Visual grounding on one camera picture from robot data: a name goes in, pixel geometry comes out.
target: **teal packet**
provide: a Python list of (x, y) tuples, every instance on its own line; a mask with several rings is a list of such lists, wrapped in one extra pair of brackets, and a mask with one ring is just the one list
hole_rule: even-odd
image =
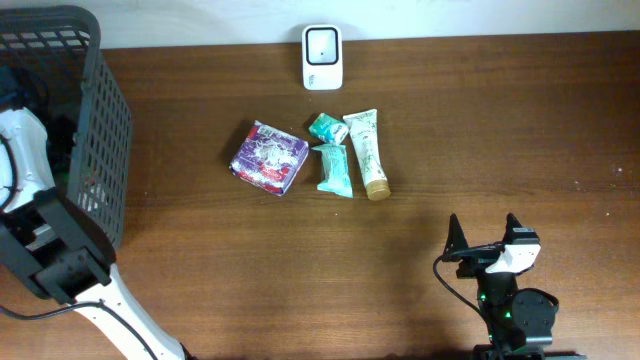
[(349, 127), (342, 121), (321, 113), (309, 127), (309, 132), (327, 144), (340, 145), (349, 134)]
[(346, 147), (325, 144), (316, 146), (313, 150), (322, 153), (322, 167), (324, 168), (324, 180), (318, 184), (318, 190), (353, 198)]

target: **gold tube cap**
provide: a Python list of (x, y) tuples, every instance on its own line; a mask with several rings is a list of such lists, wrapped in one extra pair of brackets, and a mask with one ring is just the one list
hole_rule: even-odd
[(366, 188), (367, 196), (371, 201), (384, 200), (391, 195), (389, 182), (387, 182), (387, 180), (373, 180), (367, 184)]

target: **wooden table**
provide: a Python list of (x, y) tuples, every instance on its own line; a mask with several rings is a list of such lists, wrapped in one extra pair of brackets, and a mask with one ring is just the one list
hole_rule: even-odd
[[(135, 118), (118, 264), (151, 316), (201, 359), (379, 358), (486, 343), (434, 278), (449, 215), (472, 245), (513, 212), (543, 250), (519, 278), (561, 302), (554, 345), (640, 357), (640, 32), (347, 42), (344, 87), (302, 87), (299, 45), (106, 51)], [(317, 144), (312, 117), (379, 110), (393, 195), (316, 191), (312, 154), (286, 196), (233, 177), (259, 119)], [(448, 281), (466, 296), (476, 284)], [(2, 304), (55, 304), (6, 269)], [(114, 359), (78, 315), (0, 318), (3, 359)]]

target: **basket mesh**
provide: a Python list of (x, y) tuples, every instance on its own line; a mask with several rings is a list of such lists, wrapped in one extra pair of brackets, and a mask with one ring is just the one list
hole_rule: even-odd
[[(50, 21), (42, 17), (43, 11), (51, 14)], [(92, 41), (92, 31), (98, 40)], [(98, 47), (97, 21), (79, 8), (26, 9), (0, 16), (0, 66), (36, 74), (47, 85), (49, 111), (77, 121), (67, 196), (118, 247), (123, 234), (132, 121)]]

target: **wire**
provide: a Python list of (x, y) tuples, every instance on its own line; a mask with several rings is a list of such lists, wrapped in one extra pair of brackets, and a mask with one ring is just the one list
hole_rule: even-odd
[(11, 186), (7, 186), (6, 189), (9, 190), (9, 196), (7, 199), (0, 205), (0, 214), (4, 212), (4, 209), (11, 204), (13, 198), (18, 193), (18, 167), (16, 166), (16, 158), (13, 156), (13, 151), (11, 150), (11, 146), (9, 146), (9, 139), (5, 138), (2, 134), (0, 134), (0, 143), (4, 145), (7, 150), (7, 156), (9, 157), (9, 164), (11, 166)]
[(87, 302), (87, 303), (69, 305), (67, 307), (64, 307), (64, 308), (61, 308), (61, 309), (58, 309), (58, 310), (54, 310), (54, 311), (50, 311), (50, 312), (43, 313), (43, 314), (38, 314), (38, 315), (22, 315), (22, 314), (18, 314), (16, 312), (13, 312), (13, 311), (5, 308), (4, 306), (0, 305), (0, 313), (4, 314), (4, 315), (6, 315), (6, 316), (8, 316), (10, 318), (16, 319), (16, 320), (31, 321), (31, 320), (48, 319), (48, 318), (51, 318), (51, 317), (54, 317), (54, 316), (58, 316), (58, 315), (69, 313), (71, 311), (75, 311), (77, 309), (88, 308), (88, 307), (98, 308), (98, 309), (106, 312), (107, 314), (111, 315), (122, 326), (124, 326), (131, 333), (131, 335), (133, 335), (142, 344), (142, 346), (144, 347), (145, 351), (149, 354), (149, 356), (151, 356), (151, 359), (158, 360), (158, 358), (156, 357), (156, 354), (153, 352), (153, 350), (151, 350), (151, 347), (149, 346), (149, 344), (147, 344), (147, 342), (136, 331), (136, 329), (134, 329), (131, 325), (129, 325), (128, 322), (126, 322), (123, 318), (121, 318), (120, 315), (116, 314), (115, 311), (111, 310), (109, 307), (107, 307), (102, 302)]
[[(480, 308), (478, 308), (477, 306), (472, 304), (464, 296), (460, 295), (459, 292), (457, 292), (454, 288), (452, 288), (442, 278), (442, 276), (440, 276), (440, 274), (438, 273), (438, 263), (441, 262), (444, 259), (450, 258), (452, 256), (463, 255), (463, 254), (465, 254), (467, 252), (477, 251), (477, 250), (496, 250), (498, 248), (499, 248), (499, 245), (497, 245), (497, 244), (470, 247), (470, 248), (467, 248), (467, 249), (462, 249), (462, 250), (452, 251), (452, 252), (448, 252), (446, 254), (442, 254), (442, 255), (438, 256), (438, 258), (436, 258), (436, 260), (433, 262), (433, 274), (436, 276), (436, 279), (438, 279), (438, 281), (440, 281), (440, 284), (442, 284), (442, 286), (444, 286), (445, 289), (449, 290), (449, 292), (451, 294), (453, 294), (453, 296), (458, 298), (458, 300), (462, 301), (465, 305), (467, 305), (468, 307), (473, 309), (473, 311), (475, 311), (478, 315), (480, 315), (480, 317), (482, 318), (484, 323), (487, 325), (487, 328), (489, 329), (489, 333), (491, 333), (491, 334), (495, 333), (495, 331), (494, 331), (493, 325), (491, 324), (489, 319), (487, 319), (487, 317), (484, 316), (484, 314), (482, 314), (482, 311), (480, 311)], [(496, 338), (496, 339), (493, 339), (492, 341), (494, 342), (494, 347), (496, 348), (496, 352), (498, 353), (498, 358), (500, 360), (504, 360), (504, 356), (502, 355), (502, 350), (501, 350), (501, 347), (500, 347), (499, 340)]]

